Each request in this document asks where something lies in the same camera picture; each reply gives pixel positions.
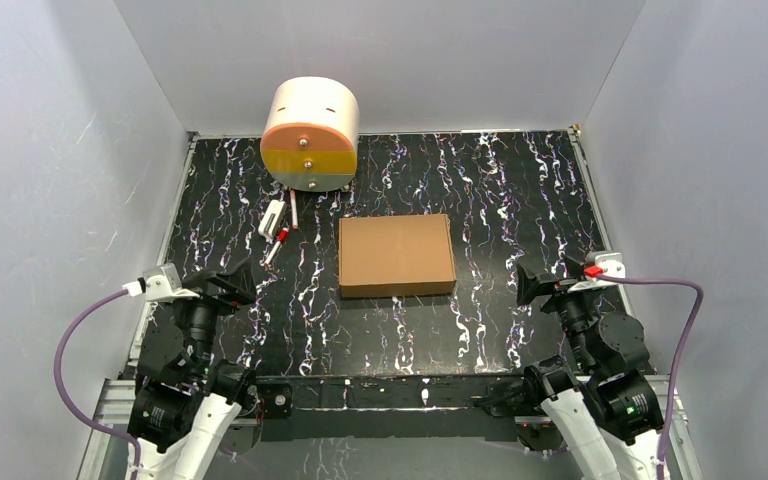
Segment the brown cardboard box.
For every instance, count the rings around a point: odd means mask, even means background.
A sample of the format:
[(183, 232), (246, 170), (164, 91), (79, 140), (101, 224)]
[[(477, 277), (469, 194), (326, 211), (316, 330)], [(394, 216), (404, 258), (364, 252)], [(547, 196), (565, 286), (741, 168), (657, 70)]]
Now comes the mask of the brown cardboard box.
[(449, 295), (457, 276), (446, 214), (342, 218), (338, 281), (343, 298)]

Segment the round white drawer cabinet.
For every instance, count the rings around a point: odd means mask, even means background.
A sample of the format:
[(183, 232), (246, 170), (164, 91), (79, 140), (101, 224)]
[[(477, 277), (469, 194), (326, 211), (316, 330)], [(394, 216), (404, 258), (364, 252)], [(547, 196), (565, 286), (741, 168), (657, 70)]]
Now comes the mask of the round white drawer cabinet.
[(260, 141), (266, 170), (287, 189), (348, 190), (358, 169), (359, 117), (355, 95), (336, 80), (283, 82)]

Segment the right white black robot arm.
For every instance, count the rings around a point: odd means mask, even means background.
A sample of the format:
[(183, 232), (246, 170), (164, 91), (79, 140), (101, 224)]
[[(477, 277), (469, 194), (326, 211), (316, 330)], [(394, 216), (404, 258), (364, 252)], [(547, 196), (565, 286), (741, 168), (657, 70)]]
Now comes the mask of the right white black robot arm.
[(523, 399), (559, 431), (584, 479), (668, 479), (660, 451), (665, 420), (658, 396), (642, 372), (650, 353), (639, 320), (601, 314), (595, 302), (626, 277), (620, 254), (596, 252), (568, 261), (559, 277), (517, 265), (517, 303), (544, 302), (541, 312), (560, 321), (576, 365), (555, 355), (524, 370)]

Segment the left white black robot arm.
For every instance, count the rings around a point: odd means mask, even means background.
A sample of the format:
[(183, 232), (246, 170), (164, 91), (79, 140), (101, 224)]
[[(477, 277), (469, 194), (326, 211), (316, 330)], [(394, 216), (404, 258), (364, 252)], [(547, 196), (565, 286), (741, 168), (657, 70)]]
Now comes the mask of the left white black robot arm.
[(127, 425), (130, 479), (202, 479), (234, 419), (260, 410), (253, 369), (216, 361), (218, 321), (256, 300), (251, 263), (182, 278), (166, 263), (125, 287), (149, 303), (169, 304), (182, 335), (177, 353), (135, 379)]

